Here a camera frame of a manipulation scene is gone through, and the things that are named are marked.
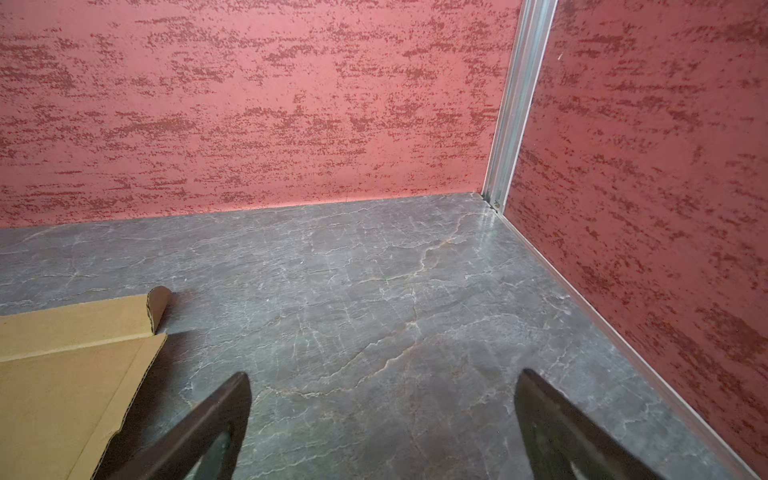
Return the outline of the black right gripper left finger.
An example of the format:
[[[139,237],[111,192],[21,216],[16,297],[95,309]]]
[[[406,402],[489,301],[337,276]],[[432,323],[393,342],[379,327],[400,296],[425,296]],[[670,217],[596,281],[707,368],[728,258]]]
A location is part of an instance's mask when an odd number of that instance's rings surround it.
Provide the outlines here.
[[[229,377],[155,445],[113,479],[230,479],[246,434],[252,392],[246,373]]]

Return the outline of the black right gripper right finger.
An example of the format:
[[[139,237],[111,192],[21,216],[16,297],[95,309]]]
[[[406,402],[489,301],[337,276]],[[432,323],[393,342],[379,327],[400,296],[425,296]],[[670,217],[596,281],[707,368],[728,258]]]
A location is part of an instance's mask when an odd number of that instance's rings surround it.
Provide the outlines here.
[[[515,412],[536,479],[658,479],[534,370],[518,376]]]

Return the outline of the brown cardboard box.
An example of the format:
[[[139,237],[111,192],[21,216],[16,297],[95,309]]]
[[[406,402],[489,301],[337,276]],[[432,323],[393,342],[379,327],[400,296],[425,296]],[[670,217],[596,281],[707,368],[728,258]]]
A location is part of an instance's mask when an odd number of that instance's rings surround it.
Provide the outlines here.
[[[1,319],[1,476],[91,479],[167,336],[171,291]]]

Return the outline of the aluminium corner post right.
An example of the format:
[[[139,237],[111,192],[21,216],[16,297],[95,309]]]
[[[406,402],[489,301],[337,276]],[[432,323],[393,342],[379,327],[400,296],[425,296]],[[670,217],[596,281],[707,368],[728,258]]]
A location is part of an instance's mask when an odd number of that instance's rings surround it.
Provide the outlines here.
[[[557,0],[522,3],[482,189],[483,199],[499,214],[507,206],[557,5]]]

